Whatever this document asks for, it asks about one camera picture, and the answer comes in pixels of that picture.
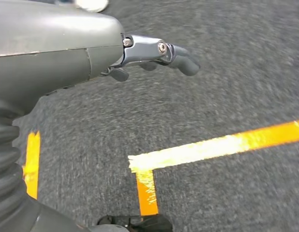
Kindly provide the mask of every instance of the yellow painted line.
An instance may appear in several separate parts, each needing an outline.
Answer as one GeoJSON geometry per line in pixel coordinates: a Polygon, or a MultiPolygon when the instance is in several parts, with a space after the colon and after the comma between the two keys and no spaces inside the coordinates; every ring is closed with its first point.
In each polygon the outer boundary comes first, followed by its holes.
{"type": "Polygon", "coordinates": [[[142,216],[158,213],[153,171],[136,173],[140,213],[142,216]]]}
{"type": "Polygon", "coordinates": [[[40,133],[30,133],[27,139],[26,164],[23,166],[24,179],[28,195],[37,199],[39,161],[40,156],[40,133]]]}
{"type": "Polygon", "coordinates": [[[158,212],[158,210],[150,210],[154,208],[154,203],[156,204],[154,207],[157,208],[156,195],[153,194],[155,192],[154,181],[152,176],[148,178],[147,175],[141,174],[151,173],[152,175],[153,170],[158,168],[298,141],[299,121],[293,121],[137,156],[128,156],[128,159],[129,167],[132,173],[137,175],[139,197],[141,199],[139,201],[141,214],[150,215],[158,212]]]}

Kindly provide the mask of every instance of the orange road marking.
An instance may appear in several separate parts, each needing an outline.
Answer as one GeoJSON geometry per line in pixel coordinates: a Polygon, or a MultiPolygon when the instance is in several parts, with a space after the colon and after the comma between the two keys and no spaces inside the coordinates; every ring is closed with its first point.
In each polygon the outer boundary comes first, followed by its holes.
{"type": "Polygon", "coordinates": [[[137,176],[141,214],[150,215],[158,212],[152,176],[154,169],[294,142],[299,142],[299,121],[128,156],[128,159],[129,167],[137,176]]]}
{"type": "Polygon", "coordinates": [[[39,161],[40,156],[40,133],[30,133],[27,139],[26,164],[23,166],[24,179],[28,195],[37,199],[39,161]]]}
{"type": "Polygon", "coordinates": [[[141,215],[157,214],[153,171],[136,173],[136,178],[141,215]]]}

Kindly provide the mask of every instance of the silver metal bracket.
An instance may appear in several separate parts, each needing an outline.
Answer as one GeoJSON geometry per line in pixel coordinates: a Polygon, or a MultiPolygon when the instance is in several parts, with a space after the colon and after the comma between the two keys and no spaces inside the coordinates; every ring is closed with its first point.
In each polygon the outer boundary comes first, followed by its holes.
{"type": "Polygon", "coordinates": [[[188,50],[166,43],[162,39],[139,35],[123,34],[123,54],[117,62],[110,66],[103,76],[110,75],[117,81],[126,81],[129,74],[123,67],[139,65],[147,71],[157,65],[177,68],[186,76],[193,76],[200,70],[198,60],[188,50]]]}

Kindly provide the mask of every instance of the screw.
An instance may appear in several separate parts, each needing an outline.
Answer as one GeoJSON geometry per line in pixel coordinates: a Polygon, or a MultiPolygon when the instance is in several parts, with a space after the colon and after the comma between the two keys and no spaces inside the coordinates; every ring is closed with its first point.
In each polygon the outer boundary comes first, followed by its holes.
{"type": "Polygon", "coordinates": [[[124,47],[130,47],[132,45],[132,41],[129,38],[125,38],[123,40],[124,47]]]}
{"type": "Polygon", "coordinates": [[[165,42],[159,42],[158,44],[158,51],[160,53],[160,55],[165,55],[167,54],[167,44],[165,42]]]}

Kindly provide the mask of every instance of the bolt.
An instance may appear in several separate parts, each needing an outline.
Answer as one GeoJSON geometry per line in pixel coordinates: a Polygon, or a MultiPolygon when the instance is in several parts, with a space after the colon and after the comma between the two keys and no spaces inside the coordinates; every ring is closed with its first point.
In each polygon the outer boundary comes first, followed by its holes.
{"type": "Polygon", "coordinates": [[[158,44],[158,51],[160,55],[165,55],[167,54],[167,44],[165,42],[159,42],[158,44]]]}
{"type": "Polygon", "coordinates": [[[124,47],[130,47],[132,45],[132,41],[129,38],[125,38],[123,40],[124,47]]]}

